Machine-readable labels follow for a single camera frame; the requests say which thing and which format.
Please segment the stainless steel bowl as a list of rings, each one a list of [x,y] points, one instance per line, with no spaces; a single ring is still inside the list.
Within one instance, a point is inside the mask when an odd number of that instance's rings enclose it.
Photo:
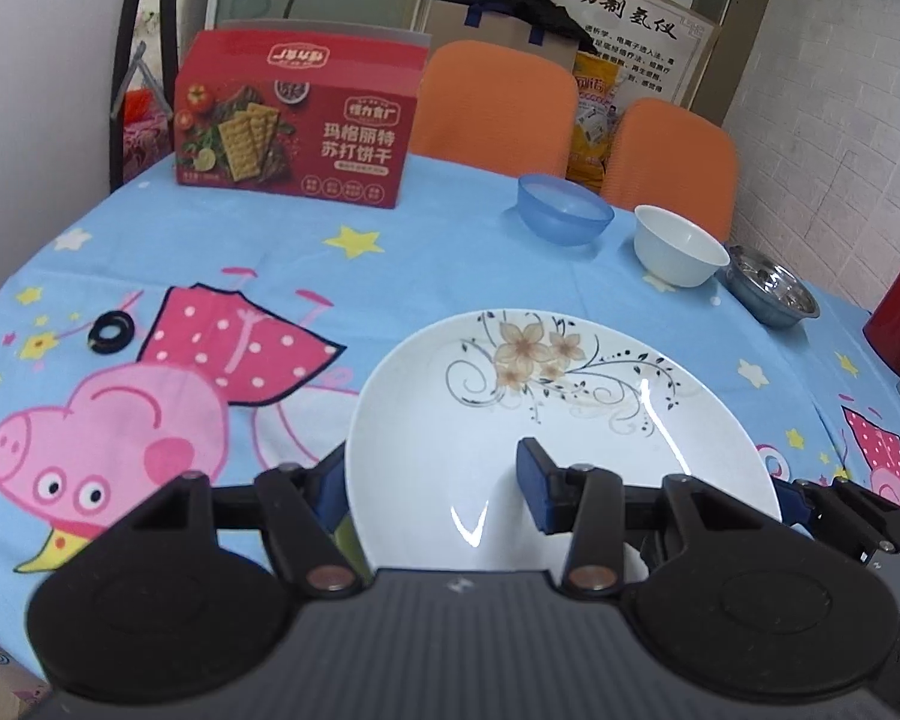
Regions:
[[[725,288],[761,325],[787,330],[820,316],[813,293],[785,266],[747,245],[730,245],[727,252]]]

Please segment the green plastic plate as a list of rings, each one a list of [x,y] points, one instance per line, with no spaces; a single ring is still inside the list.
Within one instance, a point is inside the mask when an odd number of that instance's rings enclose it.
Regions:
[[[370,582],[374,578],[374,571],[368,567],[364,550],[357,536],[356,527],[352,523],[351,514],[346,514],[341,520],[338,528],[334,530],[333,539],[336,546],[338,546],[338,550],[351,564],[354,572],[359,574],[365,583]]]

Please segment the white ceramic bowl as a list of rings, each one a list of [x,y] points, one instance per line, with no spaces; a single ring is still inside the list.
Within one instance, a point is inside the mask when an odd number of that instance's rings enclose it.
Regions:
[[[634,210],[634,254],[645,270],[676,288],[699,288],[722,268],[730,255],[702,227],[660,206]]]

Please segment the blue plastic bowl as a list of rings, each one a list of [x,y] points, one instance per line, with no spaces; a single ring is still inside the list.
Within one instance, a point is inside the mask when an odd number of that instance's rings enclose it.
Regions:
[[[614,218],[596,193],[548,174],[518,177],[515,210],[538,238],[562,247],[595,242]]]

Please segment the blue cartoon tablecloth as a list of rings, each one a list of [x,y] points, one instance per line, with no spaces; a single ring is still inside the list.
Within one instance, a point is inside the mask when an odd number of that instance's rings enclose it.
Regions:
[[[398,344],[470,312],[642,341],[731,411],[770,483],[852,479],[900,505],[900,398],[862,309],[821,294],[772,332],[718,281],[645,270],[631,213],[562,249],[515,203],[514,179],[425,158],[391,210],[183,187],[162,163],[38,252],[0,291],[4,656],[35,666],[30,595],[160,484],[312,465]]]

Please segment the white floral plate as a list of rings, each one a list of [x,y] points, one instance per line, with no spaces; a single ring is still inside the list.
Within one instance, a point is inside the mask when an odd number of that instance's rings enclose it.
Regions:
[[[740,421],[678,362],[578,317],[484,310],[398,344],[357,400],[347,500],[368,567],[559,572],[569,540],[533,523],[523,439],[560,466],[634,486],[683,473],[781,513]]]

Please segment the yellow snack bag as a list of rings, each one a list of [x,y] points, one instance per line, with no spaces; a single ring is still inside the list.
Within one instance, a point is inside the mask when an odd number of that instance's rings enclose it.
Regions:
[[[572,75],[577,83],[578,103],[566,177],[598,192],[613,143],[616,94],[621,85],[617,79],[619,67],[598,55],[579,52]]]

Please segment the red cracker box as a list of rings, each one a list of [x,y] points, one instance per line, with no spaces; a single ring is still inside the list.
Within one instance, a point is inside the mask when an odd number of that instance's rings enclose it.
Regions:
[[[176,75],[175,177],[393,208],[430,37],[237,21],[198,32]]]

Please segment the left orange chair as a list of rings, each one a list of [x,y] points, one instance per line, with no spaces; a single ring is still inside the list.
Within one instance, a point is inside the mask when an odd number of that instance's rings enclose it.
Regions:
[[[425,67],[409,151],[502,176],[566,176],[578,94],[569,70],[478,41]]]

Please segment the orange chair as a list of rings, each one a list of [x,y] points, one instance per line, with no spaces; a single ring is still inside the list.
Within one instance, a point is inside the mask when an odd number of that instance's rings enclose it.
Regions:
[[[628,211],[660,206],[727,242],[737,182],[735,146],[720,127],[645,98],[617,121],[600,197]]]
[[[425,67],[409,151],[502,176],[566,176],[578,94],[569,70],[478,41]]]

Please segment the right orange chair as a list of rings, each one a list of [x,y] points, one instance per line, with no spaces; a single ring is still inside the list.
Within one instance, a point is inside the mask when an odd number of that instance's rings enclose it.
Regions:
[[[737,182],[735,146],[720,127],[645,98],[617,121],[600,197],[628,211],[660,206],[727,242]]]

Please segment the brown paper bag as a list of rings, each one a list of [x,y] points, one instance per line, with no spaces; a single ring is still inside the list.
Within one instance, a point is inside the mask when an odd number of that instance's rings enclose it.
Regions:
[[[460,41],[478,41],[520,50],[572,70],[578,42],[493,10],[430,0],[422,29],[430,36],[430,52]]]

